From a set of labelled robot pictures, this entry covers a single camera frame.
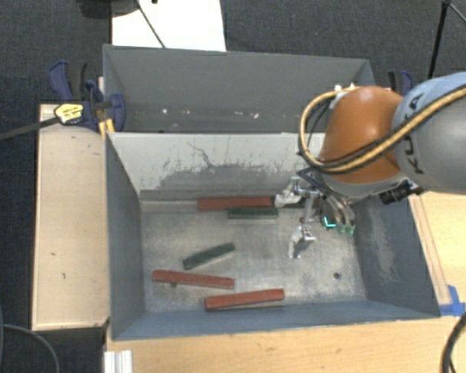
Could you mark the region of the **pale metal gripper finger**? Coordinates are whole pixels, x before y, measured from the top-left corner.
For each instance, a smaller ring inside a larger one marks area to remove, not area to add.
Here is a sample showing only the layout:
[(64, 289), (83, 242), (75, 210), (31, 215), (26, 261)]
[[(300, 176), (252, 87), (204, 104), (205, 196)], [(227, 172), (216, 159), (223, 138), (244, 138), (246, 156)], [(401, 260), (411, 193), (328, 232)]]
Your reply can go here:
[(310, 225), (299, 225), (290, 236), (288, 256), (291, 259), (300, 259), (301, 254), (316, 240)]
[(300, 203), (307, 197), (307, 190), (301, 185), (299, 176), (292, 176), (287, 185), (274, 197), (275, 207), (286, 207)]

